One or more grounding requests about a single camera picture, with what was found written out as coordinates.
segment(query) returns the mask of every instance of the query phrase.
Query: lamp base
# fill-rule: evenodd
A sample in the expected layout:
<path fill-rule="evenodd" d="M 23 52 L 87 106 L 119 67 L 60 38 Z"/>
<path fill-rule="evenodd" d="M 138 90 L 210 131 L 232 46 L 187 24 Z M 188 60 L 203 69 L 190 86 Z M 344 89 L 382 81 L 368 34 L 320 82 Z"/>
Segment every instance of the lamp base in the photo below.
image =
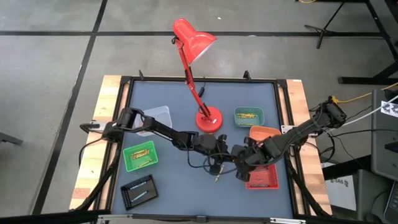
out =
<path fill-rule="evenodd" d="M 201 111 L 199 111 L 197 113 L 197 126 L 204 133 L 215 133 L 220 129 L 221 125 L 223 125 L 223 115 L 221 114 L 221 111 L 215 107 L 208 106 L 207 108 L 209 109 L 213 120 L 210 121 Z"/>

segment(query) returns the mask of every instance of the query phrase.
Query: red desk lamp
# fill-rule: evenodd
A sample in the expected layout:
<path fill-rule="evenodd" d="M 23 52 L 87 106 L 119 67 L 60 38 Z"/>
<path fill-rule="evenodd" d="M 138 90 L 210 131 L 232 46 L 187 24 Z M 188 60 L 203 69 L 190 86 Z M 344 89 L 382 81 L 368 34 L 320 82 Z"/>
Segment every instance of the red desk lamp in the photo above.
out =
<path fill-rule="evenodd" d="M 217 38 L 211 34 L 197 32 L 188 21 L 182 18 L 174 22 L 173 31 L 176 37 L 173 38 L 172 43 L 177 44 L 185 70 L 185 83 L 199 105 L 200 110 L 196 118 L 198 128 L 205 133 L 215 133 L 223 124 L 223 115 L 217 108 L 213 106 L 207 107 L 201 101 L 195 89 L 189 65 L 202 56 L 214 44 Z"/>

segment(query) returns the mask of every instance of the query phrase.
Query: green tray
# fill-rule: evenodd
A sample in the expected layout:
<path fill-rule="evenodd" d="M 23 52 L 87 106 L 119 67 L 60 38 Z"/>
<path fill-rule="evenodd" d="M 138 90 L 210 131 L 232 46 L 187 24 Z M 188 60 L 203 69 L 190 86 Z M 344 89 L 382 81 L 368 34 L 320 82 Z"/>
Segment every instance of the green tray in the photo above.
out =
<path fill-rule="evenodd" d="M 239 118 L 238 113 L 251 113 L 257 115 L 255 118 Z M 261 108 L 240 106 L 235 108 L 235 125 L 240 128 L 251 126 L 262 126 L 264 124 L 264 112 Z"/>
<path fill-rule="evenodd" d="M 149 154 L 142 156 L 140 158 L 137 159 L 133 159 L 132 155 L 135 152 L 138 152 L 140 150 L 144 150 L 144 149 L 148 149 L 149 150 Z M 157 155 L 156 155 L 156 150 L 155 150 L 155 144 L 153 141 L 148 141 L 148 142 L 144 142 L 142 144 L 136 145 L 136 146 L 132 146 L 129 147 L 127 149 L 123 150 L 123 156 L 124 156 L 124 163 L 126 164 L 126 170 L 127 172 L 136 170 L 136 169 L 140 169 L 152 164 L 157 163 Z"/>

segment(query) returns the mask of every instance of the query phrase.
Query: teal tray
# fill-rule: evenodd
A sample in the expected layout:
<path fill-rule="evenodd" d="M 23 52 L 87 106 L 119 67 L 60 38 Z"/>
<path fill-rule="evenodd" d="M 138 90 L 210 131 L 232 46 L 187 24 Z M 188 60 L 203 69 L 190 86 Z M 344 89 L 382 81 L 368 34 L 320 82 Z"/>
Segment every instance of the teal tray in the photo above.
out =
<path fill-rule="evenodd" d="M 240 113 L 251 113 L 257 115 L 255 118 L 239 118 Z M 264 124 L 264 112 L 261 108 L 240 106 L 235 108 L 235 125 L 240 128 L 251 128 L 252 126 L 262 126 Z"/>

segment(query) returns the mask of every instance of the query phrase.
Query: yellow cable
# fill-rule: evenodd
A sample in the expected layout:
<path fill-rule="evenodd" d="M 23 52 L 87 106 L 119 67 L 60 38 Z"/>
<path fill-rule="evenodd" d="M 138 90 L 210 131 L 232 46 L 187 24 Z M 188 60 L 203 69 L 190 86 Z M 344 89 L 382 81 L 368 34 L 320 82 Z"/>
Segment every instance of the yellow cable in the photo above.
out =
<path fill-rule="evenodd" d="M 313 3 L 313 2 L 315 2 L 315 1 L 317 1 L 317 0 L 311 0 L 311 1 L 303 1 L 303 0 L 299 0 L 301 3 Z"/>
<path fill-rule="evenodd" d="M 394 83 L 394 84 L 392 84 L 391 86 L 387 86 L 387 87 L 385 87 L 385 88 L 382 88 L 381 90 L 387 90 L 387 89 L 390 89 L 391 87 L 394 87 L 394 86 L 396 86 L 396 85 L 398 85 L 398 83 Z M 339 100 L 339 99 L 337 99 L 335 96 L 331 96 L 331 100 L 333 100 L 333 102 L 335 102 L 335 103 L 349 103 L 349 102 L 352 102 L 352 101 L 355 101 L 355 100 L 359 100 L 359 99 L 362 99 L 362 98 L 367 97 L 367 96 L 370 96 L 370 95 L 372 95 L 371 92 L 370 92 L 370 93 L 367 93 L 367 94 L 365 94 L 365 95 L 362 95 L 362 96 L 358 96 L 358 97 L 356 97 L 356 98 L 352 98 L 352 99 L 350 99 L 350 100 Z"/>

